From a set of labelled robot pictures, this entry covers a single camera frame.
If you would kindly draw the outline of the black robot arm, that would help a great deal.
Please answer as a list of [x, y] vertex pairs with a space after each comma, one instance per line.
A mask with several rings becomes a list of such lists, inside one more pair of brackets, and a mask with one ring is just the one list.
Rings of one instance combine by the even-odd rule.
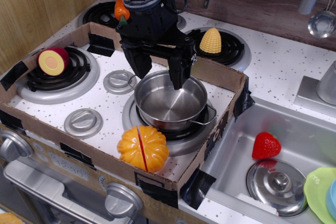
[[123, 0], [130, 22], [119, 25], [121, 47], [136, 76], [144, 78], [152, 68], [152, 56], [166, 59], [174, 89], [191, 76], [196, 60], [194, 40], [177, 27], [175, 0]]

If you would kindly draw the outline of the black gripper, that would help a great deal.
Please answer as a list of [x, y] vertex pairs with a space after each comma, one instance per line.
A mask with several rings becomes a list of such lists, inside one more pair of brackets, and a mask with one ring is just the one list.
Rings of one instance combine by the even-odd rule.
[[130, 12], [127, 25], [117, 27], [125, 57], [137, 77], [143, 79], [152, 68], [151, 55], [168, 60], [175, 90], [191, 76], [194, 64], [193, 39], [177, 27], [175, 0], [123, 0]]

